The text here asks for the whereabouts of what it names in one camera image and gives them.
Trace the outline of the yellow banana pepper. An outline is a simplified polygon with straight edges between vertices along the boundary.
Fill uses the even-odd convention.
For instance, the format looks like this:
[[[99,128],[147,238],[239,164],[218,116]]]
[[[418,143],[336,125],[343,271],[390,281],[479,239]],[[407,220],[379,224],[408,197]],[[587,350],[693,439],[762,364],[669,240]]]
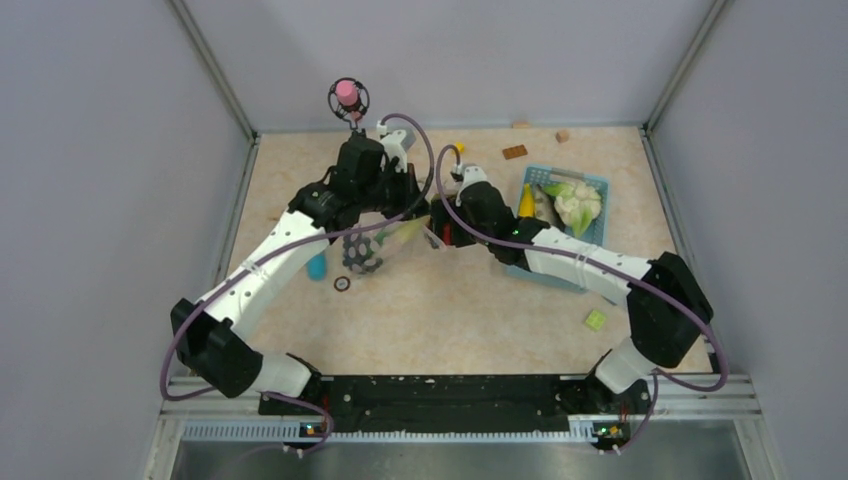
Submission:
[[[521,218],[533,218],[535,216],[535,199],[532,185],[529,183],[523,185],[517,214]]]

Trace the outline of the grey toy fish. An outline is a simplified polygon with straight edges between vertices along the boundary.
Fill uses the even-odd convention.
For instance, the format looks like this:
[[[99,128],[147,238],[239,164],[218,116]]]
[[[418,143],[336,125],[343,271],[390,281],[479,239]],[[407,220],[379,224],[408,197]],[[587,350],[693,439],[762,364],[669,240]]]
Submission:
[[[548,195],[539,184],[532,185],[534,200],[534,216],[536,219],[545,221],[553,228],[562,230],[564,223],[556,212],[552,197]]]

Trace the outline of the black grape bunch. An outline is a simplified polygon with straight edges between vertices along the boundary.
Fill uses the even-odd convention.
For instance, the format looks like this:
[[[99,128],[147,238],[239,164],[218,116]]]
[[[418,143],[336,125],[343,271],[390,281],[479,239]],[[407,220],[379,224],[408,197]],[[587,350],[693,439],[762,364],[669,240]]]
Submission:
[[[342,237],[342,265],[356,275],[375,273],[384,264],[382,245],[375,237],[366,234],[349,234]]]

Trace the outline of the clear zip top bag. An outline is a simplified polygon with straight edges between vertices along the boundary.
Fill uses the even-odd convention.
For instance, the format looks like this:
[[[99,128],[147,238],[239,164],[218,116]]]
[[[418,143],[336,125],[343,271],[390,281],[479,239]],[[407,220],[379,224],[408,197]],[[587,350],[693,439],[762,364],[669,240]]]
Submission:
[[[376,231],[345,235],[342,237],[342,265],[353,274],[368,275],[418,240],[423,240],[433,250],[444,250],[446,244],[430,226],[431,217],[427,215]]]

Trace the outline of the white cauliflower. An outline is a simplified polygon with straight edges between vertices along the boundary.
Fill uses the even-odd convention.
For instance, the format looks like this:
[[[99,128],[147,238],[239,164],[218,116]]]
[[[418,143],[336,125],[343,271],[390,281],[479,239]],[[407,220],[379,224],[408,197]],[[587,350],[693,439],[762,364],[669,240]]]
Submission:
[[[603,207],[599,191],[585,181],[567,181],[544,186],[543,190],[552,197],[556,212],[562,222],[577,238],[589,229]]]

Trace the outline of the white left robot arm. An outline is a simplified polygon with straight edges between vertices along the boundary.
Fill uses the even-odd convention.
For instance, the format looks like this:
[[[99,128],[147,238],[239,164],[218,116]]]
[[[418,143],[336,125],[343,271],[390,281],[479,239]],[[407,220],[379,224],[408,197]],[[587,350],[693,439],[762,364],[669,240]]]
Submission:
[[[291,354],[263,354],[248,341],[286,284],[331,245],[333,233],[361,232],[363,213],[387,219],[425,214],[415,170],[407,163],[413,130],[379,132],[378,139],[352,133],[336,164],[298,190],[268,236],[224,281],[173,307],[177,359],[225,397],[270,391],[302,414],[319,404],[314,367]]]

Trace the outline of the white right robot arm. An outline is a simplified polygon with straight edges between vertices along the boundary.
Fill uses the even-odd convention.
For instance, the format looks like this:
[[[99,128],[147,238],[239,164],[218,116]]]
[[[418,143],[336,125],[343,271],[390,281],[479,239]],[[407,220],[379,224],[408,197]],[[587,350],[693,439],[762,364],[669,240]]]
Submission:
[[[686,262],[665,252],[633,257],[579,240],[506,205],[481,167],[459,166],[455,193],[437,188],[432,206],[455,247],[485,246],[502,264],[555,277],[592,291],[628,314],[630,335],[605,354],[586,385],[589,404],[612,412],[627,389],[657,368],[675,368],[713,316],[712,306]]]

